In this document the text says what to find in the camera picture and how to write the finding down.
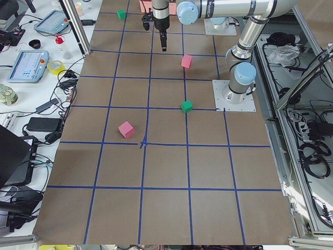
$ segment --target plastic bag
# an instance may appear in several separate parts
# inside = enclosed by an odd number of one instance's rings
[[[294,60],[300,54],[299,48],[296,46],[286,45],[278,47],[268,56],[271,64],[281,64],[283,67],[292,66]]]

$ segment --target power adapter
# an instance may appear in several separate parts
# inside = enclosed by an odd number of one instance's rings
[[[60,82],[59,87],[62,90],[67,90],[71,87],[75,87],[77,85],[77,83],[78,83],[78,79],[69,79],[69,80]]]
[[[34,132],[54,132],[59,130],[61,119],[31,117],[27,124],[27,130]]]
[[[308,122],[309,138],[312,141],[319,140],[322,136],[333,136],[333,124],[328,122]]]
[[[96,23],[95,20],[92,19],[83,19],[81,20],[82,26],[92,26]]]

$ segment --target metal mounting plate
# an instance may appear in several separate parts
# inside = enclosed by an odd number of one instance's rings
[[[228,23],[233,22],[232,17],[228,17]],[[229,35],[236,36],[237,31],[234,24],[225,25],[214,25],[209,19],[204,19],[204,29],[206,30],[206,35]]]
[[[223,96],[222,91],[229,84],[229,80],[213,80],[215,107],[218,111],[238,111],[255,112],[255,105],[252,95],[247,95],[241,104],[235,105],[229,103]]]

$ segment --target monitor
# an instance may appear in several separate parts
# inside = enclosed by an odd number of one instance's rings
[[[0,126],[0,188],[30,155],[31,145]]]

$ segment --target yellow tape roll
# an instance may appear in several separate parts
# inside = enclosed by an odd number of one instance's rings
[[[62,61],[51,61],[47,64],[48,70],[55,74],[56,76],[59,73],[65,73],[65,66],[63,65]]]

